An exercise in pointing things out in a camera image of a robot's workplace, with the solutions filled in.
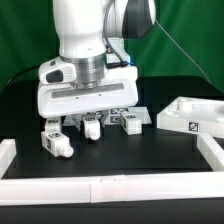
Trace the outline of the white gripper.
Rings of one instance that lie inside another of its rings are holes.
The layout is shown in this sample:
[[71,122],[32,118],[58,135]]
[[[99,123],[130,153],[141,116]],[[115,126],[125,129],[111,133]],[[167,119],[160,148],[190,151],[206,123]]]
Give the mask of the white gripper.
[[[138,102],[138,70],[134,66],[105,69],[104,77],[93,88],[79,88],[77,69],[59,57],[43,63],[38,75],[39,114],[43,118],[72,115],[78,131],[81,119],[74,114],[134,106]],[[102,127],[108,115],[108,111],[102,111]]]

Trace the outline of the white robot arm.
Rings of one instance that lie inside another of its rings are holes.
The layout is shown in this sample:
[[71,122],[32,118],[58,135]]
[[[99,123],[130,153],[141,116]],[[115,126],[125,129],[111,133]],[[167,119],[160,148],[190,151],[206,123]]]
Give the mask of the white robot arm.
[[39,68],[38,112],[43,118],[105,111],[138,102],[138,70],[110,38],[144,37],[156,17],[154,0],[53,0],[59,56]]

